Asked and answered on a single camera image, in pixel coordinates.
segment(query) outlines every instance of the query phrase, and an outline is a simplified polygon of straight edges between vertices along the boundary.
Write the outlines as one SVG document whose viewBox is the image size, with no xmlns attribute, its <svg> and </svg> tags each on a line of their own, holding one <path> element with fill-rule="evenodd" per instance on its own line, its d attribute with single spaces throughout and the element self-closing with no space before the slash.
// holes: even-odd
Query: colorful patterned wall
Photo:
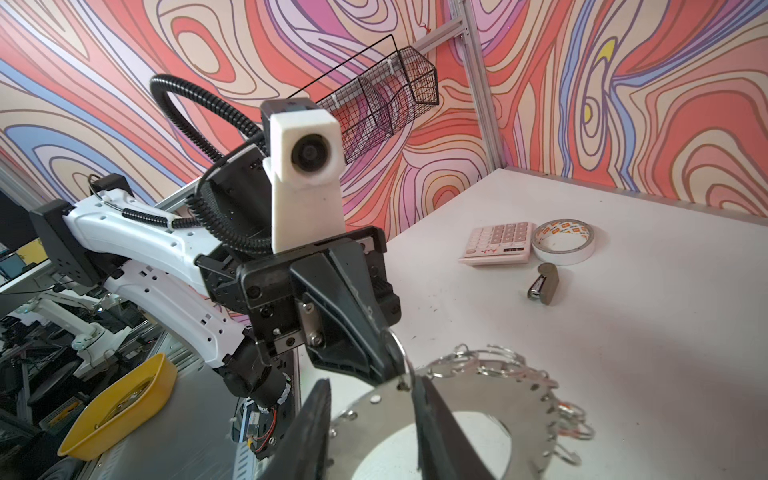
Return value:
<svg viewBox="0 0 768 480">
<path fill-rule="evenodd" d="M 435 0 L 0 0 L 0 161 L 50 197 L 77 200 L 88 174 L 118 172 L 157 202 L 210 162 L 154 105 L 154 73 L 200 84 L 259 121 L 263 99 L 292 94 L 389 33 L 408 45 L 445 18 Z M 391 52 L 382 43 L 313 97 Z M 488 173 L 455 50 L 429 59 L 440 105 L 347 168 L 350 227 L 396 235 Z M 229 124 L 181 103 L 220 150 L 241 143 Z"/>
<path fill-rule="evenodd" d="M 768 215 L 768 1 L 471 1 L 508 163 Z M 388 33 L 407 45 L 447 10 L 447 0 L 0 0 L 0 161 L 51 197 L 82 198 L 89 173 L 118 172 L 153 203 L 209 164 L 154 106 L 154 73 L 258 121 L 263 99 Z M 350 227 L 396 235 L 490 170 L 455 46 L 429 59 L 441 104 L 347 168 Z M 181 104 L 220 150 L 239 144 L 228 124 Z"/>
<path fill-rule="evenodd" d="M 473 6 L 508 163 L 768 216 L 768 2 Z"/>
</svg>

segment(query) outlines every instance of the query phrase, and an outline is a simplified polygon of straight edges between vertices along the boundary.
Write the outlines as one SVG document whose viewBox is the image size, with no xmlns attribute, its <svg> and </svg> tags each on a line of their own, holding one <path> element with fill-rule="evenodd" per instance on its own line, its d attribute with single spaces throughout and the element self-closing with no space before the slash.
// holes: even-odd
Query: red wire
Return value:
<svg viewBox="0 0 768 480">
<path fill-rule="evenodd" d="M 270 436 L 272 436 L 272 432 L 275 429 L 275 424 L 277 423 L 277 409 L 272 409 L 273 416 L 272 416 L 272 426 L 270 427 L 270 430 L 266 433 L 264 436 L 264 442 L 261 444 L 261 446 L 254 452 L 259 453 L 262 450 L 264 450 L 264 447 L 266 446 L 267 442 L 270 440 Z"/>
<path fill-rule="evenodd" d="M 272 409 L 272 426 L 270 427 L 270 432 L 272 431 L 272 428 L 275 426 L 275 420 L 277 420 L 277 411 L 275 409 Z M 261 440 L 267 435 L 270 434 L 270 432 L 265 433 L 264 435 L 260 437 L 256 437 L 256 440 Z"/>
</svg>

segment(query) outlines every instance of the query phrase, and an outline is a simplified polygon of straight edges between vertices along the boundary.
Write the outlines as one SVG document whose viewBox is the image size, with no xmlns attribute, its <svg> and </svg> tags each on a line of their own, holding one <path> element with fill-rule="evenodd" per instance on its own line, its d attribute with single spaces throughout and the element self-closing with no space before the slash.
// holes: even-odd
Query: black cable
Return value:
<svg viewBox="0 0 768 480">
<path fill-rule="evenodd" d="M 114 208 L 115 210 L 121 212 L 123 217 L 129 220 L 147 223 L 149 225 L 154 225 L 156 227 L 172 228 L 172 229 L 193 228 L 193 227 L 200 226 L 200 221 L 198 221 L 195 218 L 176 218 L 169 222 L 166 217 L 162 217 L 160 215 L 148 214 L 146 212 L 133 210 L 131 208 L 120 208 L 117 205 L 114 205 L 110 202 L 105 201 L 104 198 L 96 192 L 96 190 L 94 189 L 93 180 L 91 179 L 92 177 L 96 177 L 97 179 L 100 178 L 97 174 L 88 175 L 88 186 L 91 188 L 91 193 L 93 193 L 93 195 L 98 197 L 98 199 L 101 200 L 102 203 L 107 204 L 110 207 Z"/>
<path fill-rule="evenodd" d="M 91 342 L 89 344 L 89 346 L 94 344 L 94 343 L 96 343 L 101 338 L 101 336 L 104 335 L 106 332 L 107 332 L 107 329 L 104 329 L 101 333 L 99 333 L 99 336 L 96 337 L 96 340 Z M 94 357 L 91 356 L 91 352 L 88 352 L 88 348 L 87 347 L 85 347 L 83 349 L 83 351 L 88 354 L 88 365 L 91 367 L 91 369 L 93 369 L 94 368 L 94 364 L 93 364 Z"/>
<path fill-rule="evenodd" d="M 246 137 L 252 137 L 261 131 L 259 126 L 246 117 L 243 112 L 237 110 L 215 94 L 210 93 L 205 88 L 183 78 L 168 74 L 157 74 L 149 80 L 149 90 L 157 106 L 160 107 L 165 116 L 212 161 L 219 160 L 222 156 L 221 152 L 184 118 L 176 108 L 176 105 L 170 101 L 168 93 L 180 95 L 205 107 L 229 122 Z M 266 155 L 266 142 L 263 139 L 257 146 Z"/>
<path fill-rule="evenodd" d="M 238 408 L 240 407 L 240 400 L 242 400 L 240 397 L 237 397 L 235 399 L 235 411 L 232 414 L 232 418 L 235 419 L 235 421 L 232 422 L 232 432 L 230 434 L 232 435 L 232 441 L 235 443 L 238 443 L 240 441 L 240 428 L 235 429 L 235 424 L 237 423 L 237 413 L 240 410 Z"/>
<path fill-rule="evenodd" d="M 233 155 L 249 144 L 256 144 L 264 156 L 268 155 L 264 132 L 252 120 L 232 105 L 215 94 L 183 78 L 168 74 L 157 74 L 150 80 L 150 93 L 166 117 L 176 125 L 195 145 L 212 161 L 211 166 L 198 179 L 194 195 L 186 200 L 190 211 L 214 237 L 224 245 L 249 254 L 272 253 L 272 241 L 268 238 L 249 238 L 238 233 L 229 219 L 223 215 L 208 185 L 208 177 L 218 168 L 223 167 Z M 248 140 L 227 155 L 222 155 L 170 101 L 169 93 L 174 93 L 194 101 L 219 117 L 228 121 Z"/>
<path fill-rule="evenodd" d="M 3 293 L 0 293 L 0 295 L 29 295 L 31 293 L 43 293 L 43 292 L 48 292 L 49 290 L 53 290 L 57 286 L 64 286 L 67 283 L 75 283 L 75 280 L 70 280 L 64 283 L 56 283 L 54 286 L 50 286 L 43 290 L 32 290 L 31 292 L 3 292 Z"/>
<path fill-rule="evenodd" d="M 250 238 L 233 231 L 233 228 L 218 208 L 209 184 L 203 185 L 200 196 L 188 197 L 187 206 L 200 223 L 221 243 L 249 254 L 272 253 L 270 238 Z"/>
</svg>

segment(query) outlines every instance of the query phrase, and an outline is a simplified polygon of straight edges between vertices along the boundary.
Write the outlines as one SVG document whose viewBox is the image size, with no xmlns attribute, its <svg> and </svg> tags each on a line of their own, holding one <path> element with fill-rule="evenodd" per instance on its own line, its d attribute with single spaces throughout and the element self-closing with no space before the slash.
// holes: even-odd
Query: coiled cable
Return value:
<svg viewBox="0 0 768 480">
<path fill-rule="evenodd" d="M 169 92 L 192 100 L 212 111 L 246 135 L 248 140 L 226 156 L 223 156 L 178 111 L 176 105 L 170 101 Z M 219 210 L 214 192 L 207 181 L 208 177 L 216 169 L 223 167 L 233 155 L 249 144 L 255 143 L 264 156 L 268 155 L 264 133 L 259 126 L 215 94 L 183 78 L 168 74 L 157 74 L 150 80 L 150 93 L 152 93 L 152 97 L 165 116 L 213 161 L 213 164 L 197 181 L 194 195 L 185 200 L 195 218 L 214 237 L 235 250 L 249 254 L 271 253 L 272 241 L 270 238 L 249 238 L 235 231 L 231 222 Z"/>
<path fill-rule="evenodd" d="M 176 105 L 170 101 L 169 92 L 188 98 L 212 111 L 232 124 L 246 137 L 252 137 L 261 131 L 259 126 L 246 117 L 243 112 L 237 110 L 215 94 L 210 93 L 205 88 L 183 78 L 168 74 L 157 74 L 149 80 L 149 90 L 157 106 L 160 107 L 165 116 L 214 162 L 222 157 L 221 152 L 184 118 L 176 108 Z M 266 155 L 266 141 L 262 139 L 257 146 Z"/>
<path fill-rule="evenodd" d="M 139 210 L 132 210 L 130 208 L 124 208 L 122 210 L 122 215 L 129 220 L 147 223 L 156 227 L 172 228 L 174 230 L 180 228 L 194 228 L 201 225 L 197 218 L 174 218 L 169 222 L 166 217 L 148 214 L 147 212 L 140 212 Z"/>
</svg>

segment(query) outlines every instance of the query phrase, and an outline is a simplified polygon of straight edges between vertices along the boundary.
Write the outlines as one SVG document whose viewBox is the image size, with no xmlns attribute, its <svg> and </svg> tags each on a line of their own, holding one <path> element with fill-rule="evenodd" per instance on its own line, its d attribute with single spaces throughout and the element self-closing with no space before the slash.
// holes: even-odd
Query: camera lens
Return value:
<svg viewBox="0 0 768 480">
<path fill-rule="evenodd" d="M 318 134 L 304 135 L 293 145 L 290 160 L 305 172 L 318 171 L 328 161 L 326 139 Z"/>
</svg>

